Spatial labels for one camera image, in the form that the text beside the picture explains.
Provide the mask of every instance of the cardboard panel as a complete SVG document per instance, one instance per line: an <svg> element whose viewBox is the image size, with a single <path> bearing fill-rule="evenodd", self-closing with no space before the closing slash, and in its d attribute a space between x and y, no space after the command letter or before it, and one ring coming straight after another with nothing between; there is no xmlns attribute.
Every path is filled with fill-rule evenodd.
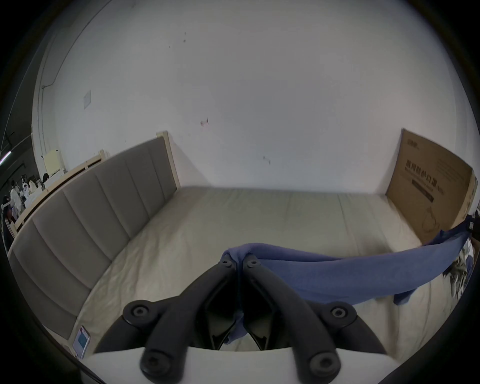
<svg viewBox="0 0 480 384"><path fill-rule="evenodd" d="M477 179L473 169L442 146L405 129L387 197L422 243L467 215Z"/></svg>

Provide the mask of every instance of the ceiling light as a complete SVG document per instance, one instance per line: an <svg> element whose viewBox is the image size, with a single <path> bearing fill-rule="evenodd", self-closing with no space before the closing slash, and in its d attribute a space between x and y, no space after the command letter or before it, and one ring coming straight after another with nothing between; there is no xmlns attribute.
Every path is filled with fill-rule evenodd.
<svg viewBox="0 0 480 384"><path fill-rule="evenodd" d="M8 151L8 152L6 153L6 155L5 155L4 157L2 157L2 158L1 158L1 160L0 160L0 165L2 165L2 164L3 164L3 162L4 162L4 161L5 161L5 159L6 159L6 158L7 158L7 157L10 155L10 153L12 153L12 151Z"/></svg>

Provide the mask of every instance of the upholstered headboard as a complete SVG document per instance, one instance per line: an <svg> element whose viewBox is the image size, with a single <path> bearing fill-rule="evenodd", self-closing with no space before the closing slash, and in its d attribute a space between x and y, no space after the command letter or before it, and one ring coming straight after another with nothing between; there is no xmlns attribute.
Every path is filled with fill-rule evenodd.
<svg viewBox="0 0 480 384"><path fill-rule="evenodd" d="M9 260L44 326L68 339L91 289L172 197L177 180L164 133L82 173L30 216Z"/></svg>

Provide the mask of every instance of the blue towel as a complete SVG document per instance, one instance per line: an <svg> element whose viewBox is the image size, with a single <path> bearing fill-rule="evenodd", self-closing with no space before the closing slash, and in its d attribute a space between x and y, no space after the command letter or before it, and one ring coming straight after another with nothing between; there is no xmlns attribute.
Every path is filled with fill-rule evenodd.
<svg viewBox="0 0 480 384"><path fill-rule="evenodd" d="M440 231L422 247L375 256L342 259L261 243L230 248L224 255L231 256L241 274L243 259L254 254L262 265L306 300L344 301L353 305L394 295L394 302L399 305L406 303L416 288L436 278L456 259L470 235L468 219L449 231ZM228 342L246 334L240 311L241 308L236 329Z"/></svg>

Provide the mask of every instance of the mattress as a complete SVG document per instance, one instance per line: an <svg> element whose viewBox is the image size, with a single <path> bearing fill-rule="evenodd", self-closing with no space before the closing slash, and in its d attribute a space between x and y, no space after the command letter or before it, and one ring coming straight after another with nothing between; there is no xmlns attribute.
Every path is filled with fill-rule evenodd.
<svg viewBox="0 0 480 384"><path fill-rule="evenodd" d="M86 355L92 354L130 301L179 295L224 250L250 242L336 257L420 246L384 195L182 188L99 279L80 311L70 345L83 325L91 335ZM402 362L433 336L455 304L449 278L438 276L407 304L396 306L393 297L383 297L355 308L387 353ZM247 335L222 348L256 346Z"/></svg>

